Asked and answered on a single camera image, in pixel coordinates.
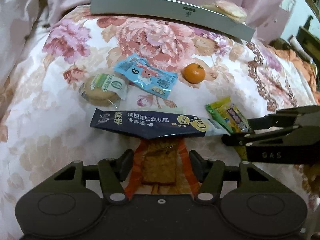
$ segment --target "cartoon character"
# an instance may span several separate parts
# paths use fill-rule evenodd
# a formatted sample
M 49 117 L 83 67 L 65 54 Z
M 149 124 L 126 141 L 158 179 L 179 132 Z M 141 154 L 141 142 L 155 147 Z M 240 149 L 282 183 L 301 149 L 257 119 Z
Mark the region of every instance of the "cartoon character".
M 141 74 L 138 76 L 138 79 L 143 81 L 146 85 L 151 84 L 151 77 L 159 76 L 155 70 L 149 68 L 146 65 L 143 65 L 141 62 L 137 62 L 137 66 L 143 69 L 143 71 L 141 71 Z

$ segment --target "cookie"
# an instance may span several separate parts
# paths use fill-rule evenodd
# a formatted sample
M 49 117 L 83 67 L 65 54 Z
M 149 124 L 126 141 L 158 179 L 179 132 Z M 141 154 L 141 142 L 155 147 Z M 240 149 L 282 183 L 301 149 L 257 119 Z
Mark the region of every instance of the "cookie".
M 113 91 L 104 91 L 102 86 L 94 85 L 96 76 L 89 77 L 80 87 L 81 96 L 95 106 L 110 106 L 120 98 Z
M 216 2 L 216 6 L 223 12 L 224 15 L 231 19 L 245 20 L 247 18 L 247 12 L 234 3 L 221 0 Z
M 201 7 L 225 15 L 235 22 L 242 23 L 247 19 L 246 11 L 231 2 L 217 1 L 215 4 L 204 4 Z

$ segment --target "pink flower pattern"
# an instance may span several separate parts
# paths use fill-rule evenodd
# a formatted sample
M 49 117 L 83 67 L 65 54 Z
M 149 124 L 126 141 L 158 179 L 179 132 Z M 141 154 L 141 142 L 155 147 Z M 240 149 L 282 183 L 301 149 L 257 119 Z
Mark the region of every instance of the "pink flower pattern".
M 109 27 L 111 24 L 120 26 L 126 21 L 125 17 L 122 16 L 102 16 L 97 20 L 97 25 L 104 29 Z
M 138 106 L 152 106 L 153 102 L 153 95 L 146 95 L 146 96 L 138 96 L 137 105 Z
M 209 32 L 207 30 L 202 30 L 196 27 L 192 27 L 192 29 L 194 30 L 195 35 L 215 41 L 218 44 L 219 50 L 216 54 L 225 56 L 229 51 L 231 51 L 232 48 L 226 40 L 225 36 L 221 34 L 216 34 L 214 32 Z
M 279 60 L 276 58 L 276 55 L 273 54 L 270 50 L 268 50 L 265 46 L 259 46 L 259 50 L 263 57 L 266 59 L 266 62 L 269 68 L 274 69 L 277 72 L 282 70 L 282 65 Z
M 136 53 L 171 72 L 190 64 L 195 51 L 194 31 L 177 23 L 132 17 L 118 27 L 116 36 L 124 56 Z
M 72 66 L 63 73 L 63 78 L 67 81 L 68 84 L 71 84 L 73 82 L 82 80 L 84 78 L 84 73 L 84 70 Z
M 43 52 L 54 57 L 63 56 L 65 62 L 75 63 L 81 57 L 90 55 L 89 45 L 86 44 L 90 36 L 90 29 L 75 24 L 71 19 L 62 19 L 53 25 Z

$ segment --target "screw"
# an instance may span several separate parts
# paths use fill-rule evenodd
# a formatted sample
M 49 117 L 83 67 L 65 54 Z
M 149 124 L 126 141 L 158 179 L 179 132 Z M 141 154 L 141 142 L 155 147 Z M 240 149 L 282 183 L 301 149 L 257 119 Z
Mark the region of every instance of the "screw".
M 125 199 L 125 194 L 123 193 L 113 193 L 110 195 L 110 199 L 113 201 L 123 201 Z
M 158 199 L 158 203 L 159 204 L 164 204 L 164 203 L 166 203 L 166 201 L 164 199 Z
M 206 192 L 198 194 L 197 197 L 202 201 L 209 201 L 213 199 L 213 195 L 211 193 L 206 193 Z

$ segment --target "plastic-wrapped cookie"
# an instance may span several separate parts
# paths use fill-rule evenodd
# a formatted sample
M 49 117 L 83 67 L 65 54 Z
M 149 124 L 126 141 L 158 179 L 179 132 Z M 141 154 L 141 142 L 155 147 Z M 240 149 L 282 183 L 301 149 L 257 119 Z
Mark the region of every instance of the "plastic-wrapped cookie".
M 247 12 L 231 2 L 221 0 L 213 4 L 204 4 L 201 7 L 223 14 L 238 23 L 243 23 L 247 19 Z
M 127 81 L 115 74 L 97 74 L 80 87 L 81 96 L 95 106 L 111 106 L 127 95 Z
M 224 15 L 235 21 L 244 22 L 247 18 L 247 12 L 234 3 L 221 0 L 216 1 L 216 6 L 224 13 Z

